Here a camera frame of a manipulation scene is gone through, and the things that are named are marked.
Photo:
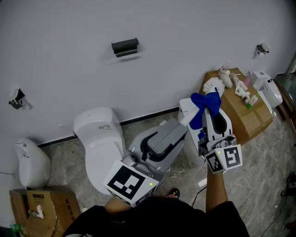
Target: gray tiled floor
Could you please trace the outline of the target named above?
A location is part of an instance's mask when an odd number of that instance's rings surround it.
[[[169,120],[171,117],[177,118],[177,113],[123,126],[126,146],[129,146],[138,133],[158,126],[161,121]],[[233,201],[235,206],[238,206],[244,197],[248,197],[252,203],[251,208],[245,198],[238,208],[242,219],[245,219],[250,236],[261,236],[278,215],[284,203],[280,193],[285,189],[289,172],[296,168],[294,142],[296,142],[296,136],[290,122],[283,122],[275,116],[273,123],[264,132],[242,146],[243,166],[224,174],[228,199]],[[80,205],[86,207],[97,205],[94,189],[86,174],[84,148],[79,139],[48,146],[43,150],[52,160],[49,186],[71,189],[76,194]],[[191,204],[197,191],[201,189],[197,183],[206,178],[206,173],[205,165],[192,164],[182,151],[171,166],[166,181],[155,194],[166,194],[172,187],[178,187],[181,192],[180,199]],[[195,208],[205,209],[205,194],[205,191],[199,194]],[[96,195],[102,205],[110,198],[97,191]],[[288,198],[281,216],[265,236],[286,235],[287,232],[281,229],[292,208],[292,198]]]

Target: black shirt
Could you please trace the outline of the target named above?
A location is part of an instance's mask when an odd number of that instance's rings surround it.
[[[206,214],[175,198],[149,197],[138,206],[116,215],[109,214],[102,206],[93,206],[68,227],[63,237],[70,234],[176,236],[180,233],[184,236],[249,236],[231,201]]]

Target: blue cloth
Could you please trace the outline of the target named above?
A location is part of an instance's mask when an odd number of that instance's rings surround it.
[[[199,108],[197,115],[189,123],[192,129],[196,130],[203,127],[202,115],[203,115],[205,106],[212,112],[213,117],[219,113],[219,109],[221,106],[221,99],[217,91],[217,88],[215,88],[215,90],[216,92],[210,92],[206,95],[199,94],[199,93],[193,93],[191,95],[190,98],[192,102]]]

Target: black baseboard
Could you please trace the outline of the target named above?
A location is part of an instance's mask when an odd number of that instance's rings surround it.
[[[155,117],[158,117],[160,115],[164,115],[164,114],[168,114],[168,113],[172,113],[172,112],[176,112],[176,111],[179,111],[179,107],[175,107],[175,108],[167,109],[167,110],[164,110],[164,111],[161,111],[161,112],[149,114],[149,115],[146,115],[146,116],[143,116],[143,117],[127,120],[127,121],[121,122],[120,125],[125,126],[125,125],[128,125],[128,124],[140,122],[140,121],[143,121],[143,120],[146,120],[146,119],[155,118]],[[38,145],[38,147],[41,148],[41,147],[50,146],[50,145],[54,145],[54,144],[58,144],[58,143],[63,143],[63,142],[66,142],[66,141],[69,141],[69,140],[72,140],[72,139],[76,139],[76,138],[77,138],[77,136],[73,135],[73,136],[58,139],[58,140],[55,140],[55,141],[52,141],[52,142],[49,142],[49,143],[40,144],[40,145]]]

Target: cardboard box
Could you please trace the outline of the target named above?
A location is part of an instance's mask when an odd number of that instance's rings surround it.
[[[30,216],[25,227],[31,237],[61,237],[80,215],[73,193],[56,191],[27,191],[30,210],[37,212],[40,205],[44,219]]]
[[[241,81],[245,79],[244,75],[238,68],[231,69],[230,72],[240,74],[237,77]],[[203,85],[211,77],[218,77],[218,71],[207,72],[203,80]],[[199,91],[201,94],[204,94],[203,85]],[[236,136],[237,143],[243,145],[264,131],[264,129],[271,124],[272,116],[260,97],[252,108],[247,109],[241,97],[234,92],[235,85],[230,89],[225,88],[221,97],[221,109],[231,120],[233,133]],[[248,86],[248,92],[250,92],[250,97],[257,93],[252,85]]]
[[[15,222],[24,226],[29,210],[27,192],[24,189],[10,190],[9,195]]]

